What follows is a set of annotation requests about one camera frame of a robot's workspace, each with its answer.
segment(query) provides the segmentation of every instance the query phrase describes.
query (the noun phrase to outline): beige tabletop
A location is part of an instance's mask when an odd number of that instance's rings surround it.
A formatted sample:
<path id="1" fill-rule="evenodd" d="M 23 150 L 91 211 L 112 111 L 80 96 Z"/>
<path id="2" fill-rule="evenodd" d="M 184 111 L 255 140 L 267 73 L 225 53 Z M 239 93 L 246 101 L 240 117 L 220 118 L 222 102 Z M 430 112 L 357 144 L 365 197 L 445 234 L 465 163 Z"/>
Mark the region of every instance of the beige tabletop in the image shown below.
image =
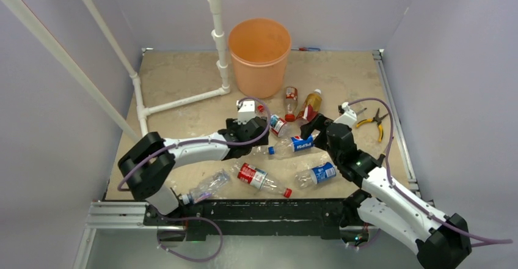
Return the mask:
<path id="1" fill-rule="evenodd" d="M 217 53 L 161 53 L 147 52 L 140 68 L 142 93 L 146 107 L 156 106 L 192 95 L 215 90 L 221 86 L 221 77 L 216 68 Z M 285 86 L 294 86 L 299 90 L 299 104 L 314 89 L 322 91 L 320 112 L 336 119 L 339 116 L 337 106 L 344 101 L 358 98 L 376 97 L 385 100 L 384 90 L 372 54 L 370 52 L 292 52 L 289 56 L 285 75 Z M 237 118 L 236 101 L 244 95 L 239 91 L 233 73 L 230 73 L 230 94 L 199 101 L 179 108 L 170 109 L 151 115 L 148 118 L 149 131 L 157 131 L 163 138 L 191 138 L 211 134 L 225 128 L 226 118 Z M 283 95 L 278 92 L 265 99 L 273 113 L 284 115 Z M 378 108 L 381 114 L 386 110 L 375 101 L 366 101 L 353 106 L 357 111 L 367 110 L 359 119 L 373 117 Z M 140 133 L 136 116 L 135 97 L 131 102 L 127 122 Z M 383 152 L 389 140 L 390 122 L 383 120 L 385 136 L 378 142 L 378 129 L 375 124 L 353 129 L 358 148 L 374 157 Z M 278 139 L 270 134 L 270 146 Z M 124 134 L 112 169 L 106 200 L 133 199 L 130 193 L 117 191 L 117 184 L 122 175 L 117 168 L 117 161 L 133 143 Z M 318 186 L 300 189 L 296 186 L 294 175 L 297 171 L 318 165 L 328 159 L 327 153 L 314 148 L 303 156 L 284 160 L 269 160 L 262 156 L 242 157 L 245 162 L 269 172 L 293 190 L 292 198 L 347 197 L 357 187 L 339 174 L 336 178 L 320 183 Z M 177 193 L 185 193 L 195 187 L 201 179 L 214 174 L 222 168 L 228 169 L 236 160 L 206 161 L 174 169 L 165 184 Z M 392 175 L 399 182 L 407 185 L 407 176 L 399 152 L 397 140 L 394 140 L 390 155 Z M 233 178 L 218 195 L 226 199 L 276 198 L 256 190 Z"/>

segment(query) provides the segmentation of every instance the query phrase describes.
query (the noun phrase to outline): gray wall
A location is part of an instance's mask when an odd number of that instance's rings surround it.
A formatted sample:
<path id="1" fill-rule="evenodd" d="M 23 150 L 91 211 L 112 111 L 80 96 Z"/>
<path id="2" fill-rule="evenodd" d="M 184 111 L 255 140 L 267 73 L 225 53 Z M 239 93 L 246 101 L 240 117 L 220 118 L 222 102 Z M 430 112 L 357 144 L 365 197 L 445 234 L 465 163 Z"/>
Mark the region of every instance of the gray wall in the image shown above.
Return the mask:
<path id="1" fill-rule="evenodd" d="M 206 0 L 117 0 L 140 46 L 213 50 Z M 222 0 L 227 33 L 248 18 L 273 18 L 294 46 L 384 48 L 411 0 Z"/>
<path id="2" fill-rule="evenodd" d="M 82 2 L 25 1 L 126 115 L 131 81 Z M 0 268 L 70 268 L 121 131 L 1 2 L 0 19 Z"/>
<path id="3" fill-rule="evenodd" d="M 414 0 L 384 64 L 423 195 L 476 234 L 518 241 L 518 0 Z M 517 268 L 518 246 L 461 268 Z"/>

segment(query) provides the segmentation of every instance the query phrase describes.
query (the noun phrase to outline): bottle cap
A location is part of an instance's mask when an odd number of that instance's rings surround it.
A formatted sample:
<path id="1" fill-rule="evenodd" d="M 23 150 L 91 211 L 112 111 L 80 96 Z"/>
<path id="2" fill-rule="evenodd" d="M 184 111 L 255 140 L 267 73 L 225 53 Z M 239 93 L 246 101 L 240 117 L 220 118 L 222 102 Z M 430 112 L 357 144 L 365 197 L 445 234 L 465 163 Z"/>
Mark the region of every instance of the bottle cap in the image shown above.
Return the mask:
<path id="1" fill-rule="evenodd" d="M 286 114 L 284 115 L 284 120 L 287 122 L 293 122 L 295 121 L 295 115 L 294 114 Z"/>
<path id="2" fill-rule="evenodd" d="M 187 205 L 189 203 L 189 197 L 187 197 L 186 194 L 180 195 L 181 201 L 184 203 L 184 205 Z"/>
<path id="3" fill-rule="evenodd" d="M 285 191 L 284 191 L 284 194 L 283 196 L 285 198 L 289 198 L 291 196 L 291 189 L 287 188 Z"/>

